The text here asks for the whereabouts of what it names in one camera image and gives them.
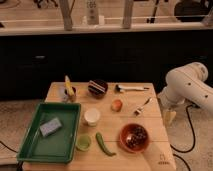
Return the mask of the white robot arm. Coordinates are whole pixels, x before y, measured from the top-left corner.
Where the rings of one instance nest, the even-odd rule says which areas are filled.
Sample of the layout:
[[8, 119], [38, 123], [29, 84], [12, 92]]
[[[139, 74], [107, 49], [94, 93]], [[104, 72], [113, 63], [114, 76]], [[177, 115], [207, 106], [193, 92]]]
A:
[[185, 100], [213, 114], [213, 88], [205, 84], [207, 78], [208, 69], [200, 62], [174, 68], [166, 74], [166, 86], [157, 95], [165, 126], [170, 125], [175, 118], [175, 107]]

